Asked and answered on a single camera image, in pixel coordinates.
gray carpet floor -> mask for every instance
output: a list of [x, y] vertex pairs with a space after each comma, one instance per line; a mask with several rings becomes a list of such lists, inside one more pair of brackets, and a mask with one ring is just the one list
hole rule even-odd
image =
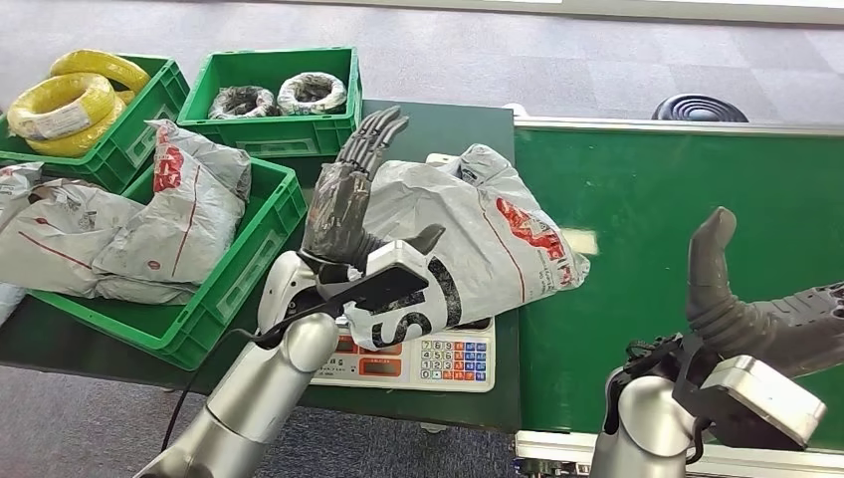
[[[76, 48], [172, 56], [192, 83], [213, 51], [356, 45], [368, 98], [645, 119], [667, 96], [703, 93], [754, 122], [844, 123], [837, 29], [118, 0], [4, 0], [0, 25], [3, 109]], [[176, 398], [0, 367], [0, 477], [131, 476], [155, 455]], [[191, 396], [186, 419], [201, 400]], [[512, 476], [511, 441], [300, 409], [258, 476]]]

robotic arm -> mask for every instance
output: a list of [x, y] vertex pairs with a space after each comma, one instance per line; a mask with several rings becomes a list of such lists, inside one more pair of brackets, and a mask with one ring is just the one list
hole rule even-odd
[[[334, 319], [355, 302], [375, 310], [427, 287], [424, 255], [444, 228], [386, 243], [363, 216], [383, 150], [407, 126], [399, 107], [367, 117], [316, 183], [302, 248], [270, 270], [251, 337], [205, 406], [135, 478], [245, 478], [337, 345]], [[349, 279], [349, 268], [363, 276]]]
[[593, 478], [685, 477], [705, 430], [726, 446], [807, 446], [826, 406], [789, 377], [844, 361], [844, 283], [746, 304], [730, 290], [724, 257], [735, 230], [720, 207], [692, 237], [692, 333], [631, 344], [610, 375]]

green plastic crate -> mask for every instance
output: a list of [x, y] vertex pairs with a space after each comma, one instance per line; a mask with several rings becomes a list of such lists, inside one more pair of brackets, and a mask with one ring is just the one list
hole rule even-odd
[[[330, 73], [346, 84], [348, 99], [339, 115], [208, 119], [221, 88], [254, 85], [278, 95], [299, 73]], [[212, 141], [246, 150], [253, 157], [333, 156], [357, 128], [363, 93], [354, 48], [334, 47], [208, 56], [179, 114], [179, 125]]]
[[[152, 168], [123, 196], [148, 203]], [[252, 192], [235, 241], [187, 305], [152, 306], [30, 293], [87, 326], [193, 370], [223, 335], [307, 209], [292, 169], [253, 159]]]
[[77, 177], [121, 193], [148, 164], [155, 148], [155, 130], [145, 120], [176, 120], [188, 94], [187, 82], [169, 58], [121, 55], [149, 73], [149, 83], [129, 103], [103, 137], [82, 157], [37, 154], [25, 140], [9, 136], [0, 117], [0, 165], [44, 161], [46, 174]]

yellow wire coil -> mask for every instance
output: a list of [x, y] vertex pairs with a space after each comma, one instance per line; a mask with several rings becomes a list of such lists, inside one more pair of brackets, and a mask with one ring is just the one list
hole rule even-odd
[[135, 63], [97, 50], [77, 50], [64, 55], [50, 67], [50, 75], [97, 73], [114, 80], [137, 95], [149, 83], [149, 74]]
[[134, 100], [134, 92], [132, 90], [126, 90], [124, 92], [114, 92], [118, 98], [125, 104], [130, 104], [132, 100]]
[[90, 127], [114, 105], [106, 77], [73, 73], [45, 80], [22, 93], [9, 108], [9, 128], [34, 140], [57, 139]]
[[124, 109], [125, 105], [123, 102], [115, 99], [111, 107], [111, 113], [88, 129], [83, 129], [76, 134], [60, 139], [46, 141], [27, 139], [27, 144], [39, 154], [60, 157], [80, 157], [100, 140], [100, 137], [108, 131], [120, 114], [123, 113]]

cable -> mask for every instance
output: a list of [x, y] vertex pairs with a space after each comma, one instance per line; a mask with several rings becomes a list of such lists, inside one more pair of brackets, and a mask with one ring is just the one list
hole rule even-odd
[[634, 351], [653, 352], [655, 349], [656, 349], [656, 346], [654, 346], [652, 344], [648, 344], [647, 342], [633, 341], [627, 346], [627, 348], [624, 350], [624, 352], [627, 353], [627, 357], [629, 359], [640, 359], [641, 357], [643, 357], [646, 354], [638, 354]]
[[170, 435], [173, 434], [173, 428], [176, 426], [176, 420], [179, 417], [179, 411], [181, 411], [182, 409], [182, 404], [184, 404], [184, 399], [187, 396], [187, 392], [190, 391], [190, 387], [193, 386], [194, 380], [196, 380], [196, 377], [199, 376], [199, 371], [202, 369], [202, 366], [205, 364], [206, 361], [208, 361], [208, 359], [211, 358], [211, 356], [214, 355], [215, 352], [217, 352], [217, 349], [220, 347], [220, 345], [226, 342], [226, 339], [235, 334], [240, 334], [246, 337], [247, 339], [249, 339], [250, 342], [257, 342], [260, 339], [259, 336], [252, 335], [244, 329], [232, 329], [231, 331], [227, 332], [226, 335], [224, 335], [219, 341], [217, 341], [216, 344], [214, 344], [214, 347], [212, 347], [211, 350], [208, 351], [208, 355], [205, 356], [205, 358], [199, 363], [199, 366], [195, 370], [193, 370], [190, 379], [187, 380], [187, 384], [185, 385], [184, 390], [182, 390], [181, 396], [179, 396], [179, 401], [176, 402], [176, 407], [173, 409], [173, 414], [170, 415], [170, 423], [167, 425], [167, 431], [164, 433], [164, 440], [161, 442], [161, 451], [166, 450], [167, 445], [170, 444]]
[[710, 427], [712, 421], [707, 418], [695, 418], [695, 426], [692, 430], [693, 438], [695, 439], [695, 453], [692, 456], [686, 457], [686, 464], [691, 465], [697, 463], [704, 457], [704, 430]]

